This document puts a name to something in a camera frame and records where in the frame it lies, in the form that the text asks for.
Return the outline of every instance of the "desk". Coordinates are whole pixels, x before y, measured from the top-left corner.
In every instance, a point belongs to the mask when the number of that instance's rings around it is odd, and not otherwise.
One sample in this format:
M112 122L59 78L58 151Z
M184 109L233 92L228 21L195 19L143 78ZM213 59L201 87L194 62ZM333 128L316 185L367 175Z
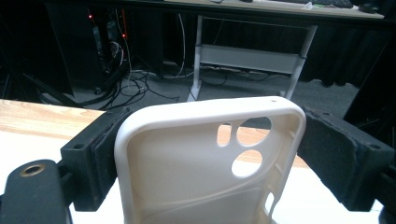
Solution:
M8 174L28 161L61 159L60 148L103 112L54 105L0 100L0 194ZM244 138L263 130L245 129ZM296 158L284 193L274 212L278 223L377 223L380 204L370 213L351 213L338 203L318 177ZM120 190L116 181L95 213L76 212L74 223L123 223Z

